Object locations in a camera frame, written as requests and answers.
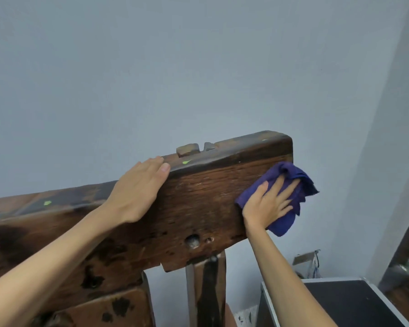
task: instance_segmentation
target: microfiber towel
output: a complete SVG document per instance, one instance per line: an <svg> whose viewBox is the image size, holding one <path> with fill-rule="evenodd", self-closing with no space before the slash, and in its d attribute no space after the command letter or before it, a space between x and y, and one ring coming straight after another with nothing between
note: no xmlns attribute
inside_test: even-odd
<svg viewBox="0 0 409 327"><path fill-rule="evenodd" d="M242 192L242 194L235 200L236 204L238 204L241 208L244 208L250 196L256 192L257 187L259 187L265 181L268 181L267 191L269 191L276 182L278 176L283 173L285 174L285 181L280 189L280 192L287 188L294 179L300 179L300 183L297 185L297 187L295 187L294 192L288 198L289 200L292 200L289 204L293 206L293 209L283 217L275 220L267 227L267 229L272 231L277 236L284 235L294 223L295 215L300 215L300 203L306 202L306 196L311 196L318 193L314 186L314 182L305 172L303 172L303 170L299 169L291 162L278 162L271 169L265 172L265 174L261 176L253 185Z"/></svg>

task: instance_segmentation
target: person's left arm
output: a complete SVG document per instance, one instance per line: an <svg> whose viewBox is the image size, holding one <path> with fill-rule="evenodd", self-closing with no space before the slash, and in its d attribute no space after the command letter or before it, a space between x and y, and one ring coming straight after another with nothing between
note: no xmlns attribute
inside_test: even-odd
<svg viewBox="0 0 409 327"><path fill-rule="evenodd" d="M0 327L25 326L109 231L142 218L170 172L163 162L138 162L103 205L0 278Z"/></svg>

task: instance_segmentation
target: hand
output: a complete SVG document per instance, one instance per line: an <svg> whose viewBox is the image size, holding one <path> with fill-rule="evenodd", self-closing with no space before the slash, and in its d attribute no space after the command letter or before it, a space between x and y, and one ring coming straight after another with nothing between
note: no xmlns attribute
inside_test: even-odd
<svg viewBox="0 0 409 327"><path fill-rule="evenodd" d="M245 226L247 228L251 226L259 226L265 229L274 220L283 217L293 209L293 207L289 205L291 200L288 200L287 198L299 184L300 179L294 180L285 190L278 194L284 184L284 180L285 176L280 175L266 194L268 181L265 181L256 189L256 192L250 196L242 210Z"/></svg>
<svg viewBox="0 0 409 327"><path fill-rule="evenodd" d="M160 156L138 162L114 186L101 206L114 218L114 227L125 222L137 222L150 208L159 188L167 180L170 165Z"/></svg>

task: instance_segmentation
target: forearm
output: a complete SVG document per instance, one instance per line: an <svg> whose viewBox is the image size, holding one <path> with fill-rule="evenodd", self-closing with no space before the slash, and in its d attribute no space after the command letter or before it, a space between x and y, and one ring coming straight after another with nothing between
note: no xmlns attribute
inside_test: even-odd
<svg viewBox="0 0 409 327"><path fill-rule="evenodd" d="M268 233L246 225L247 236L282 327L337 327L291 269Z"/></svg>
<svg viewBox="0 0 409 327"><path fill-rule="evenodd" d="M100 207L0 278L0 327L23 326L101 242L110 225Z"/></svg>

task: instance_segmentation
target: gray wall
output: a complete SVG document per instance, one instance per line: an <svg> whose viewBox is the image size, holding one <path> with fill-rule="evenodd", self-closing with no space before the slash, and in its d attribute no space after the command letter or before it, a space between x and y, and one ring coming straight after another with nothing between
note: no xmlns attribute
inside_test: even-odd
<svg viewBox="0 0 409 327"><path fill-rule="evenodd" d="M276 243L288 259L327 257L408 7L0 0L0 197L117 179L190 142L282 131L320 194ZM227 260L238 311L257 302L261 277L248 242ZM158 326L186 325L184 271L147 273Z"/></svg>
<svg viewBox="0 0 409 327"><path fill-rule="evenodd" d="M379 282L409 225L409 13L328 258Z"/></svg>

